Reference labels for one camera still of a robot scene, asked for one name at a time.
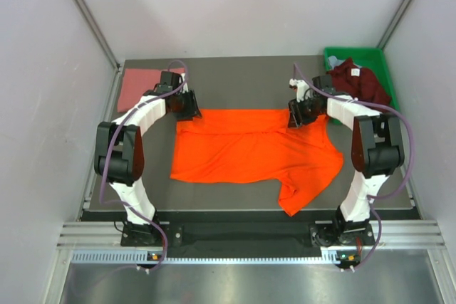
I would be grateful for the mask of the orange t-shirt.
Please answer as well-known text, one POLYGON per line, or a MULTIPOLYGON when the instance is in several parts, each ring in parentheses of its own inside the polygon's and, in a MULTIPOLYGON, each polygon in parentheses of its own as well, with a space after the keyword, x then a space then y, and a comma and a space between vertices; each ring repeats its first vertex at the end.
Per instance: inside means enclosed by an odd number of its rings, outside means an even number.
POLYGON ((343 153, 327 134, 328 117, 290 128, 289 111, 203 109, 178 122, 170 176, 181 182, 249 184, 276 179, 278 204, 294 216, 336 178, 343 153))

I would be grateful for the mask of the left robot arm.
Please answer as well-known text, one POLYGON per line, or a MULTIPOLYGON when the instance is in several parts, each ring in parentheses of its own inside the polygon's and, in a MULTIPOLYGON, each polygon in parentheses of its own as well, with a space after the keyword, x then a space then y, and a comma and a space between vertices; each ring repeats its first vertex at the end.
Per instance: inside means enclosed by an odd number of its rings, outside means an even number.
POLYGON ((162 71, 160 82, 146 90, 124 115, 97 127, 94 171, 102 177, 100 201, 108 185, 124 206, 127 219, 123 224, 122 246, 158 246, 165 242, 156 208, 142 181, 143 135, 169 113, 178 121, 202 116, 195 92, 188 88, 186 72, 162 71))

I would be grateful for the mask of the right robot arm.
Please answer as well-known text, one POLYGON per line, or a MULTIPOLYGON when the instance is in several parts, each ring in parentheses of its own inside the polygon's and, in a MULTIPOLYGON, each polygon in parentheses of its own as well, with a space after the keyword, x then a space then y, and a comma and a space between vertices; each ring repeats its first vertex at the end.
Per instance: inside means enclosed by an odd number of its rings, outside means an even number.
POLYGON ((315 244, 329 247, 362 241, 370 232, 371 206, 380 188, 403 165, 405 153, 400 120, 391 112, 361 105, 348 93, 337 91, 329 75, 310 83, 290 79, 296 97, 289 101, 289 127, 310 125, 328 115, 352 132, 351 162, 355 169, 346 198, 329 225, 316 225, 315 244))

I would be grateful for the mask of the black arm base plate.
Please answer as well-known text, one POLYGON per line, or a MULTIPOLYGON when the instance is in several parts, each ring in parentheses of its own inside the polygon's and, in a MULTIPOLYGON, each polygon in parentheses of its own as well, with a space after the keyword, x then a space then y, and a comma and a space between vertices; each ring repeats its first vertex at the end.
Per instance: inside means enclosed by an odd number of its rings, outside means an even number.
POLYGON ((171 247, 190 246, 196 242, 236 241, 243 243, 297 243, 313 246, 372 246, 371 227, 341 236, 332 232, 331 224, 307 222, 165 222, 159 227, 165 232, 171 247))

